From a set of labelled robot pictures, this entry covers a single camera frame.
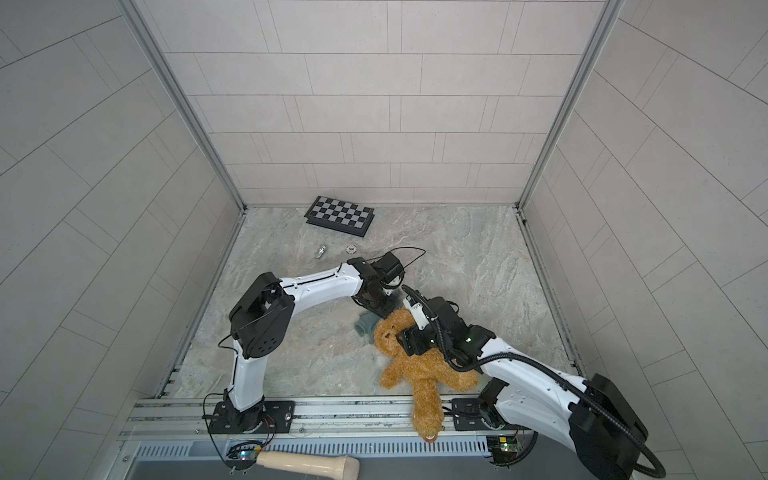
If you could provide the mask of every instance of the teddy bear leg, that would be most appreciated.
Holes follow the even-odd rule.
[[[437,391],[437,382],[430,379],[420,379],[412,382],[413,414],[411,422],[417,433],[427,442],[437,438],[442,429],[445,413]]]

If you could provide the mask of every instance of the gray floor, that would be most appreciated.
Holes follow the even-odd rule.
[[[216,344],[229,333],[227,314],[256,277],[299,276],[338,266],[354,256],[375,257],[393,247],[427,254],[406,271],[405,284],[427,297],[457,302],[467,324],[489,328],[514,347],[557,369],[568,367],[541,285],[511,207],[380,207],[365,238],[306,224],[305,209],[250,210],[178,376],[175,398],[221,392],[230,381],[231,351]],[[320,244],[328,248],[316,260]],[[418,252],[396,252],[403,263]],[[389,360],[353,329],[364,312],[350,299],[306,310],[291,320],[270,355],[267,396],[409,394],[401,382],[379,387]]]
[[[260,478],[264,480],[327,480],[326,477],[269,470],[258,465],[245,476],[230,476],[229,470],[215,462],[137,462],[128,474],[129,480],[224,480],[226,478]],[[362,458],[359,480],[594,480],[579,462],[576,454],[543,435],[538,437],[531,454],[517,465],[496,469],[479,457],[431,458]]]

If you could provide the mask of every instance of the brown fur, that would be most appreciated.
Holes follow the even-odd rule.
[[[413,388],[411,422],[424,440],[437,438],[445,414],[442,411],[437,383],[442,382],[458,392],[466,392],[478,383],[477,372],[459,373],[451,369],[437,349],[421,356],[407,356],[395,335],[415,325],[407,309],[395,310],[379,322],[373,333],[373,343],[381,353],[392,359],[384,369],[379,384],[391,389],[405,377]]]

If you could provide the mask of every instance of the robotic arm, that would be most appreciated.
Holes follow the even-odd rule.
[[[600,480],[626,480],[633,470],[664,477],[664,467],[644,445],[647,430],[609,379],[595,375],[587,380],[543,365],[490,330],[467,326],[440,296],[427,300],[402,285],[407,297],[400,304],[391,294],[404,274],[390,251],[373,262],[352,258],[309,276],[259,275],[230,313],[236,354],[224,402],[237,412],[233,420],[238,431],[252,431],[263,420],[267,359],[283,341],[290,319],[311,306],[349,296],[381,317],[405,305],[416,325],[402,331],[398,342],[409,356],[438,348],[453,369],[490,376],[479,396],[480,415],[488,427],[507,422],[540,432],[576,452]],[[641,453],[653,469],[636,464]]]

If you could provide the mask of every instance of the brown teddy bear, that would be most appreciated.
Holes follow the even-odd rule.
[[[392,312],[376,327],[373,342],[381,353],[392,359],[382,372],[379,384],[385,389],[391,389],[402,377],[411,383],[411,422],[424,440],[434,442],[445,418],[437,383],[442,382],[458,392],[466,392],[477,385],[478,374],[474,371],[459,373],[451,369],[437,349],[430,349],[421,356],[407,356],[397,343],[396,334],[413,325],[413,315],[407,309],[400,309]]]

